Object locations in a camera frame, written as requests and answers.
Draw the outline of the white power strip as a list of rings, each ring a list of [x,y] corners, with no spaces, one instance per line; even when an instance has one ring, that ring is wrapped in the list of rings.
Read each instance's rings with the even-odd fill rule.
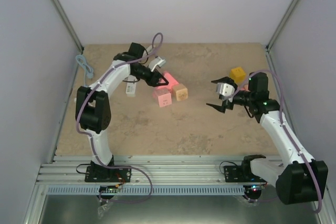
[[[136,87],[137,87],[136,81],[127,81],[125,93],[128,97],[135,97]]]

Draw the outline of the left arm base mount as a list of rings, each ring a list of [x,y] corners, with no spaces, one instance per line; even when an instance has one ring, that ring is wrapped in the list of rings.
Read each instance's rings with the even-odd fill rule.
[[[131,178],[131,169],[107,169],[101,166],[90,165],[86,169],[85,182],[87,183],[128,183]]]

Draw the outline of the light pink plug adapter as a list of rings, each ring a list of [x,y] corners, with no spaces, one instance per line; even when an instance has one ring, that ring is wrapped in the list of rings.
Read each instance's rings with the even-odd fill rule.
[[[243,87],[240,89],[241,91],[249,91],[248,83],[244,84]]]

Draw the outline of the pink cube socket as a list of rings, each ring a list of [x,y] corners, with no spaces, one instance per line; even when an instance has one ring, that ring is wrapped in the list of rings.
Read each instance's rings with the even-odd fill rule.
[[[167,88],[155,89],[153,97],[161,108],[172,104],[172,96]]]

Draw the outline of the pink socket base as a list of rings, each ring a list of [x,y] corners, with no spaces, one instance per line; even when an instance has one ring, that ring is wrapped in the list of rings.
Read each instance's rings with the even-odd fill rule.
[[[179,84],[179,82],[168,71],[163,71],[162,75],[168,81],[168,85],[155,87],[156,89],[167,88],[171,90],[173,86]]]

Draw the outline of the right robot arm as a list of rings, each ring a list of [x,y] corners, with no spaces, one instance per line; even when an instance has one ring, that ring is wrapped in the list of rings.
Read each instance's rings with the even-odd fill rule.
[[[243,83],[247,90],[239,87],[230,77],[213,81],[221,105],[212,104],[216,111],[225,113],[240,105],[248,116],[255,119],[271,137],[282,159],[276,165],[264,155],[245,156],[240,165],[223,167],[227,183],[247,182],[272,185],[277,197],[285,205],[318,202],[322,206],[326,188],[328,167],[324,161],[316,160],[300,143],[283,113],[283,101],[269,97],[266,70],[250,73]]]

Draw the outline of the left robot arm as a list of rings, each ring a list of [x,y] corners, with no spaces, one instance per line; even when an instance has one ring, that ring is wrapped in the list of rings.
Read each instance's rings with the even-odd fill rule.
[[[118,169],[114,165],[106,133],[112,119],[110,98],[129,76],[144,80],[151,87],[168,85],[167,79],[156,70],[161,64],[157,56],[159,48],[160,45],[152,46],[152,50],[145,55],[145,48],[141,44],[132,43],[127,52],[113,57],[109,68],[96,82],[77,90],[76,130],[89,140],[92,151],[90,171],[104,182],[112,180],[115,169]]]

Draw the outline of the yellow cube socket adapter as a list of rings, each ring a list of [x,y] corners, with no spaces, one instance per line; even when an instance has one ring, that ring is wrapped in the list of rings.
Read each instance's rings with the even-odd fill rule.
[[[241,84],[246,78],[246,73],[242,67],[232,68],[229,77],[235,81],[236,84]]]

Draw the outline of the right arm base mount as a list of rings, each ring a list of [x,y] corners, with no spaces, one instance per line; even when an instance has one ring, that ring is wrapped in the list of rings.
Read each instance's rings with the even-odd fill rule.
[[[223,166],[225,182],[227,183],[265,183],[255,175],[244,175],[241,166]]]

